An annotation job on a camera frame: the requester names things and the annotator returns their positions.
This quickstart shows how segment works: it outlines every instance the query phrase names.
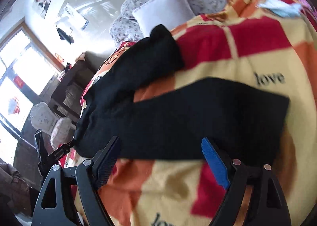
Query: blanket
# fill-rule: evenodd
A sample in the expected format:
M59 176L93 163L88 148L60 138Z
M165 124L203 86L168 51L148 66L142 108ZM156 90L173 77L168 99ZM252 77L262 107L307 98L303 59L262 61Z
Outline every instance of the blanket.
M317 200L317 24L308 11L300 18L280 18L257 8L258 1L228 0L224 11L196 16L172 30L185 69L140 88L134 101L160 96L207 77L289 96L280 151L272 168L296 226ZM195 34L202 30L215 30L217 41L212 45L199 42ZM94 79L106 74L130 45L123 43ZM206 56L206 51L213 55ZM65 166L76 166L83 160L73 150ZM251 188L247 188L235 225L243 223L250 194ZM122 226L208 225L224 195L203 161L120 159L99 190L113 222ZM84 215L78 192L75 204Z

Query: window pane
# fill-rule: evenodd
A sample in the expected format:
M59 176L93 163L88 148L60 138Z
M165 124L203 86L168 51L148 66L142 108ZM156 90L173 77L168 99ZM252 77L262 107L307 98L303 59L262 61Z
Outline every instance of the window pane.
M8 67L30 42L24 32L19 31L0 51L4 64Z
M5 78L0 85L0 113L19 131L33 107L32 102L22 94L9 78ZM14 113L18 106L19 113Z
M0 157L13 166L18 141L0 124Z
M42 55L28 48L13 66L19 77L38 95L53 77L55 70Z
M4 64L0 62L0 78L4 75L6 69L7 68L4 66Z

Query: floor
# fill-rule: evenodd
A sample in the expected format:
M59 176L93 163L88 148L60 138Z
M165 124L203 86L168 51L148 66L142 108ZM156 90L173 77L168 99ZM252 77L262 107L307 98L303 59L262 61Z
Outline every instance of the floor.
M72 32L76 41L80 39L88 42L87 58L95 68L109 57L115 50L114 43L109 35L109 26L120 14L120 8L125 0L65 0L62 7L69 3L86 20L89 21L85 30ZM63 18L59 26L71 26Z

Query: window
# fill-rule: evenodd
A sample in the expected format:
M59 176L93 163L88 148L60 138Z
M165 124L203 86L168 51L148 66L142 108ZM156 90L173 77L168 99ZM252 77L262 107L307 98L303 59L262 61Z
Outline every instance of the window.
M24 23L0 44L0 117L13 132L22 132L33 105L57 73L40 45ZM0 157L5 162L13 164L16 145L15 137L0 124Z

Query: white wall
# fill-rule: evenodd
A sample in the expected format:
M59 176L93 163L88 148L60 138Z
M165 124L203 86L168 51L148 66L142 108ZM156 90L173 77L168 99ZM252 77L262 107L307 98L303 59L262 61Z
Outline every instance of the white wall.
M41 18L32 8L33 0L17 0L12 11L0 21L0 39L3 39L21 20L52 53L58 53L65 61L72 62L85 48L81 43L68 44L61 41L54 23L64 0L51 0L45 19Z

